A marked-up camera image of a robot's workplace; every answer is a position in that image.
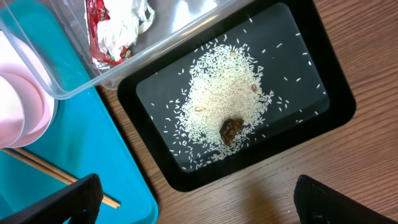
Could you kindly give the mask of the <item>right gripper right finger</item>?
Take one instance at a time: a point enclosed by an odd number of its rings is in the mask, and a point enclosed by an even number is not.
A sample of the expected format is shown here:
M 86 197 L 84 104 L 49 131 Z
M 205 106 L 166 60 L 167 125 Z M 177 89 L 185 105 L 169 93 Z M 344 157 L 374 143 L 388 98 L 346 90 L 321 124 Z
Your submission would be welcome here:
M 397 224 L 307 175 L 297 179 L 294 204 L 302 224 Z

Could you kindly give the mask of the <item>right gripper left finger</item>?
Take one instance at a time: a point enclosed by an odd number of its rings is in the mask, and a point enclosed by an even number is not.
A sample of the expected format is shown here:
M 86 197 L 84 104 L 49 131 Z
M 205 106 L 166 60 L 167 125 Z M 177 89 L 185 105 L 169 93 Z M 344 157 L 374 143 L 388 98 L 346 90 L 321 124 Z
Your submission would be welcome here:
M 95 224 L 104 193 L 98 174 L 64 187 L 41 201 L 1 220 L 1 224 Z

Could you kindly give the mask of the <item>wooden chopstick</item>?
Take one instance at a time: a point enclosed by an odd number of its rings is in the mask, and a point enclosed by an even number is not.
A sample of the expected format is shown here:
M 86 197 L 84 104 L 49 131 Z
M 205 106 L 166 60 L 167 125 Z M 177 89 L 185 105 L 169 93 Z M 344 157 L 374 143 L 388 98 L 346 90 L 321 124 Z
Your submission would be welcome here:
M 47 168 L 48 170 L 50 170 L 51 172 L 53 172 L 54 174 L 57 174 L 60 177 L 63 177 L 64 179 L 68 180 L 69 182 L 76 182 L 78 179 L 66 172 L 64 172 L 63 170 L 59 169 L 58 167 L 52 165 L 51 163 L 48 163 L 47 161 L 41 159 L 40 157 L 30 153 L 29 151 L 25 150 L 24 148 L 14 148 L 14 150 L 16 152 L 18 152 L 19 154 L 22 154 L 23 156 L 29 158 L 30 160 L 40 164 L 41 166 Z M 121 204 L 117 201 L 115 201 L 114 199 L 112 199 L 111 197 L 104 195 L 103 197 L 103 203 L 117 209 L 121 206 Z
M 51 172 L 50 170 L 48 170 L 47 168 L 41 166 L 40 164 L 30 160 L 29 158 L 23 156 L 22 154 L 19 154 L 18 152 L 16 152 L 15 150 L 12 149 L 7 149 L 7 148 L 1 148 L 2 152 L 5 152 L 6 154 L 9 154 L 10 156 L 22 161 L 23 163 L 34 167 L 35 169 L 63 182 L 64 184 L 70 185 L 74 182 L 69 182 L 68 180 L 64 179 L 63 177 L 58 176 L 57 174 L 54 174 L 53 172 Z

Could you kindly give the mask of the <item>small white dish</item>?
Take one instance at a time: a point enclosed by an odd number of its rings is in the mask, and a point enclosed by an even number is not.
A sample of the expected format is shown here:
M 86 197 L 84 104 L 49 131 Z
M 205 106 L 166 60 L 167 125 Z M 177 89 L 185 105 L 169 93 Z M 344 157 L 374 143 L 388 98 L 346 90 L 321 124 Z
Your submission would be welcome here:
M 39 92 L 25 78 L 1 74 L 1 147 L 14 144 L 31 132 L 43 116 Z

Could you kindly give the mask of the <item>brown food lump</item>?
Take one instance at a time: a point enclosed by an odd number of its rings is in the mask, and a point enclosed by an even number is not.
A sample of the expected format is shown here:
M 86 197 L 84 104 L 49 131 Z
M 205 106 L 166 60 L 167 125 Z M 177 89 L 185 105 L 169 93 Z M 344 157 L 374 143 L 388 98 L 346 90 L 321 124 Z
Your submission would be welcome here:
M 243 127 L 244 120 L 241 118 L 230 118 L 224 121 L 219 131 L 221 139 L 226 146 L 231 146 L 235 136 Z

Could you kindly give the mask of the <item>pile of rice grains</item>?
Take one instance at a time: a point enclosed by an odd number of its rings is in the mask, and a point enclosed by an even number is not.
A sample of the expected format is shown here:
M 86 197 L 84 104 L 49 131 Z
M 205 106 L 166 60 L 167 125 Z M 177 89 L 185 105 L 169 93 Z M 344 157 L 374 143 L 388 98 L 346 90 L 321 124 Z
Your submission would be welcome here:
M 185 172 L 221 161 L 330 105 L 299 28 L 281 5 L 146 78 L 136 93 Z M 230 118 L 244 124 L 226 146 L 219 131 Z

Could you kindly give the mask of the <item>large white plate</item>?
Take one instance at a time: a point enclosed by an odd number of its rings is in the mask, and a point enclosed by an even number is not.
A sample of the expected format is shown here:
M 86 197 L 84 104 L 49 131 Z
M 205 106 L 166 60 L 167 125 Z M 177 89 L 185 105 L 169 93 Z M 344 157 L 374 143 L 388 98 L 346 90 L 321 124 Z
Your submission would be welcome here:
M 44 134 L 44 132 L 48 130 L 50 124 L 56 116 L 58 101 L 55 98 L 51 97 L 42 88 L 36 77 L 34 77 L 32 72 L 27 68 L 23 60 L 16 52 L 16 49 L 11 45 L 10 41 L 7 39 L 6 35 L 3 32 L 1 33 L 1 74 L 2 73 L 10 73 L 25 78 L 26 80 L 31 82 L 33 86 L 35 86 L 42 99 L 44 111 L 40 123 L 23 138 L 16 141 L 10 146 L 6 146 L 24 147 L 38 140 Z

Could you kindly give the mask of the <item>white tissue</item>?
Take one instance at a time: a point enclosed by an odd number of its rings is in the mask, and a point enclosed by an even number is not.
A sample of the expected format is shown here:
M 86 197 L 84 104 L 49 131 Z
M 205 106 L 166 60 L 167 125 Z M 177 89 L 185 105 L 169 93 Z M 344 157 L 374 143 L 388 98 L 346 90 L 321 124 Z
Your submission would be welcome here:
M 147 0 L 104 0 L 105 18 L 97 25 L 99 50 L 115 61 L 123 50 L 136 44 L 155 20 L 155 11 Z

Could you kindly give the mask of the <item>red snack wrapper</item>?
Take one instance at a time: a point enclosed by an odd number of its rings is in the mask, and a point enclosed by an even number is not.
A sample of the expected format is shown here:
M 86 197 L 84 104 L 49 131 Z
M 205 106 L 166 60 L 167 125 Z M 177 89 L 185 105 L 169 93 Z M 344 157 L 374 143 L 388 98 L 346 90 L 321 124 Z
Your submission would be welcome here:
M 91 63 L 97 69 L 105 69 L 121 64 L 132 57 L 130 47 L 123 47 L 120 59 L 116 60 L 107 50 L 100 51 L 98 43 L 98 23 L 110 20 L 109 11 L 103 0 L 85 0 L 85 18 L 88 25 L 88 40 L 90 43 Z

